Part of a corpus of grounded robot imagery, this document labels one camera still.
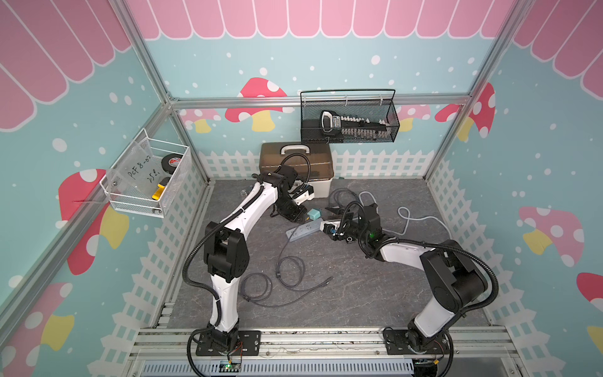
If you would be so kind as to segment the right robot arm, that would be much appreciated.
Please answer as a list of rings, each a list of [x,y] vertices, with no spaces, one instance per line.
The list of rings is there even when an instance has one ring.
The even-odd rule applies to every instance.
[[[410,240],[383,229],[376,204],[351,202],[338,221],[322,221],[321,232],[335,241],[356,243],[367,259],[406,265],[423,272],[430,300],[405,329],[383,329],[390,354],[449,353],[449,329],[460,318],[493,303],[499,281],[482,259],[455,240]]]

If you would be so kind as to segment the teal usb charger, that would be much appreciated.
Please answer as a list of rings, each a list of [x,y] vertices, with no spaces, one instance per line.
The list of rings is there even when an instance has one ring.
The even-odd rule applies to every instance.
[[[315,221],[315,220],[319,219],[321,216],[322,216],[322,213],[320,210],[311,209],[307,212],[306,219],[309,221]]]

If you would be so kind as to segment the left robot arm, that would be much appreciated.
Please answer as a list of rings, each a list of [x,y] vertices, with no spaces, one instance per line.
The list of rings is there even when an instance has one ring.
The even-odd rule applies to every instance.
[[[307,209],[302,204],[313,198],[310,172],[311,163],[303,154],[283,158],[274,171],[254,176],[256,183],[251,193],[228,217],[207,225],[205,235],[190,251],[182,267],[184,283],[203,289],[213,297],[209,324],[192,337],[193,341],[205,342],[212,350],[226,354],[236,349],[239,283],[250,262],[247,238],[270,208],[293,223],[306,219]],[[200,251],[204,253],[203,260],[210,273],[210,285],[189,276],[190,265]]]

